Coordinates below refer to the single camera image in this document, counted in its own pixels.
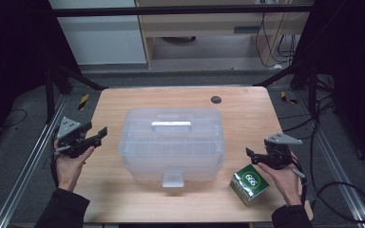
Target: human hand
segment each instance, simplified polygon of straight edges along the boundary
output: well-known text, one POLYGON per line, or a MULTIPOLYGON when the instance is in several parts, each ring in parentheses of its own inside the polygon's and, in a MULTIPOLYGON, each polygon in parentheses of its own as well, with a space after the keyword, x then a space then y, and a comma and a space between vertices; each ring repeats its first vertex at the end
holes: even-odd
POLYGON ((293 164, 290 164, 283 169, 275 170, 268 165, 259 162, 258 167, 271 176, 288 206, 301 205, 298 196, 298 175, 293 172, 293 168, 296 168, 293 164))
POLYGON ((58 188, 73 192, 79 176, 81 175, 83 165, 86 163, 86 160, 90 157, 91 153, 93 153, 94 149, 94 146, 91 146, 85 153, 74 159, 62 155, 59 152, 54 153, 58 176, 58 188))

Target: black sleeve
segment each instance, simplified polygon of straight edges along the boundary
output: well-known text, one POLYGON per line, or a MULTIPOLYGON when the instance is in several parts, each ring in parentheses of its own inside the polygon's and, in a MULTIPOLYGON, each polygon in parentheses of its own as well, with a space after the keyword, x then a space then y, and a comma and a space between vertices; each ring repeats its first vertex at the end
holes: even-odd
POLYGON ((306 210, 302 205, 282 206, 272 214, 272 223, 275 228, 312 228, 306 210))
POLYGON ((57 188, 35 227, 82 228, 89 200, 57 188))

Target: container handle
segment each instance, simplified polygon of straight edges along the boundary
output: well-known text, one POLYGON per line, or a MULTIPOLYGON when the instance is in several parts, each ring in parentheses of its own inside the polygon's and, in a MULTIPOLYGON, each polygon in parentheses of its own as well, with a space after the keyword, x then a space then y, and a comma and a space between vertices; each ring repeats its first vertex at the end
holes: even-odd
POLYGON ((152 131, 162 131, 162 130, 184 130, 192 131, 191 122, 152 122, 150 126, 152 131))
POLYGON ((163 171, 163 187, 183 187, 183 171, 179 169, 168 169, 163 171))

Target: white cabinet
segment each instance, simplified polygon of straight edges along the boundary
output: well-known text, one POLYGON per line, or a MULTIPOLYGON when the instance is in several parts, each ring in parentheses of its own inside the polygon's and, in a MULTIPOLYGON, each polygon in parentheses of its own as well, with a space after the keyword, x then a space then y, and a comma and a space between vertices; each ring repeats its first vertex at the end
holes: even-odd
MULTIPOLYGON (((54 9, 135 7, 133 0, 49 0, 54 9)), ((137 16, 63 17, 58 21, 83 67, 145 64, 137 16)))

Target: wooden table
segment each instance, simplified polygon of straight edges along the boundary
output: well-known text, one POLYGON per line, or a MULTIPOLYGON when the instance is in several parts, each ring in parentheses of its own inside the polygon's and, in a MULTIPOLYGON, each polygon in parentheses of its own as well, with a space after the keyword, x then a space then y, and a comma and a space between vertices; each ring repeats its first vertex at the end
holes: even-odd
POLYGON ((270 221, 284 200, 270 186, 245 207, 229 186, 233 174, 251 162, 245 147, 265 153, 263 139, 280 132, 277 115, 263 87, 115 88, 102 92, 92 119, 96 134, 108 135, 84 165, 75 189, 91 200, 85 222, 250 222, 270 221), (211 97, 220 96, 213 104, 211 97), (224 165, 215 180, 186 181, 184 188, 162 188, 160 181, 133 180, 124 168, 118 142, 126 112, 134 107, 215 107, 222 115, 224 165))

